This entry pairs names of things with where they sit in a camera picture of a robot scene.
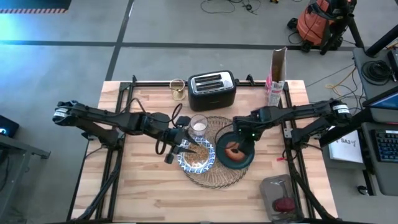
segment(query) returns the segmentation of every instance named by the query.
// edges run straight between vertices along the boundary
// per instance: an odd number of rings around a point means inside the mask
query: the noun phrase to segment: black toaster
[[[188,79],[188,99],[193,111],[231,106],[235,94],[236,84],[230,71],[203,73]]]

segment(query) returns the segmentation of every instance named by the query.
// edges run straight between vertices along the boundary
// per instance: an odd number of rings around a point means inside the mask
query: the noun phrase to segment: white paper
[[[329,144],[330,159],[363,163],[358,132],[353,131]]]

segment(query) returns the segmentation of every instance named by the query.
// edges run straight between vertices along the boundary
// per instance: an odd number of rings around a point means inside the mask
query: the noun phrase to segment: box
[[[286,51],[283,49],[272,52],[271,67],[266,79],[266,105],[278,106],[286,81]]]

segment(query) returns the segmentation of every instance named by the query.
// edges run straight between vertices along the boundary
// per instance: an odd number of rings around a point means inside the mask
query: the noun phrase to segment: cereal
[[[206,161],[209,158],[209,152],[207,148],[199,144],[199,146],[196,146],[194,144],[190,144],[188,149],[195,151],[196,153],[189,153],[185,152],[184,153],[184,159],[189,164],[191,167],[201,167],[206,163]]]

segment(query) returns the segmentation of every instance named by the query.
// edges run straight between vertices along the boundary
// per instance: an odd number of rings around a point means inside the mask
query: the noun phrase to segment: wooden tabletop
[[[98,108],[114,111],[119,84],[104,82]],[[289,81],[289,88],[293,105],[309,103],[302,80]],[[232,106],[201,114],[227,118],[247,116],[251,110],[265,105],[264,95],[262,87],[238,87]],[[174,101],[167,87],[135,87],[133,97],[139,98],[150,113],[162,112],[171,117],[173,109],[181,102],[181,115],[196,114],[189,107],[188,96],[183,101]],[[135,102],[131,108],[131,112],[134,111],[140,111]],[[303,127],[312,121],[299,120],[297,126]],[[310,143],[318,146],[316,141]],[[268,222],[259,185],[266,177],[289,173],[287,163],[277,161],[284,150],[280,126],[264,131],[256,143],[256,155],[247,174],[237,184],[225,189],[204,189],[195,185],[185,176],[177,161],[169,165],[164,162],[165,155],[156,155],[154,146],[155,139],[148,136],[127,136],[114,222]],[[91,142],[87,153],[99,147],[99,142]],[[326,210],[337,217],[322,152],[308,147],[303,150],[303,157],[312,192]],[[105,158],[106,149],[103,149],[86,159],[72,218],[81,215],[98,193]],[[104,216],[108,211],[109,195],[110,190],[105,198]],[[307,213],[302,191],[300,199]]]

